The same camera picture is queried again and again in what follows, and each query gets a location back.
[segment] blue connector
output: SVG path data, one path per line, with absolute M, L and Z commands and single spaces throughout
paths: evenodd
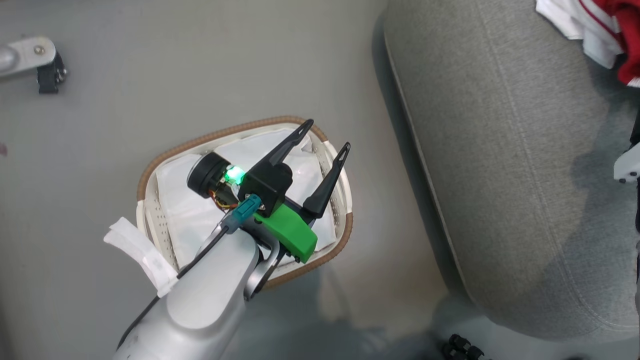
M 228 227 L 227 234 L 233 234 L 246 219 L 250 218 L 262 204 L 262 200 L 254 193 L 238 204 L 238 207 L 231 212 L 230 216 L 222 219 L 222 227 Z

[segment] white paper tag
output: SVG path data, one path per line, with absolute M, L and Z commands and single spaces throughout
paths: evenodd
M 104 237 L 104 242 L 124 251 L 135 260 L 158 291 L 158 297 L 166 295 L 177 282 L 177 272 L 163 258 L 153 243 L 127 219 L 120 218 Z

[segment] green led light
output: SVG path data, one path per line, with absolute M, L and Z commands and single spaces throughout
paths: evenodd
M 231 168 L 227 169 L 227 172 L 225 173 L 225 182 L 230 184 L 240 185 L 243 178 L 244 170 L 237 166 L 232 166 Z

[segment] black camera lens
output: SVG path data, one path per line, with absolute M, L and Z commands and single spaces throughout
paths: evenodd
M 231 165 L 225 158 L 210 152 L 202 156 L 187 176 L 187 186 L 203 198 L 210 197 L 209 190 L 215 191 L 216 185 L 220 182 Z

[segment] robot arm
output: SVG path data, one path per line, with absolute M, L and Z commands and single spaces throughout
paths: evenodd
M 317 236 L 310 230 L 322 217 L 350 144 L 302 206 L 285 196 L 292 172 L 283 163 L 313 125 L 306 121 L 243 176 L 212 152 L 188 176 L 203 197 L 229 211 L 177 283 L 156 297 L 123 335 L 114 360 L 209 360 L 219 358 L 237 330 L 245 303 L 258 293 L 284 256 L 306 262 Z M 259 245 L 271 252 L 262 259 Z

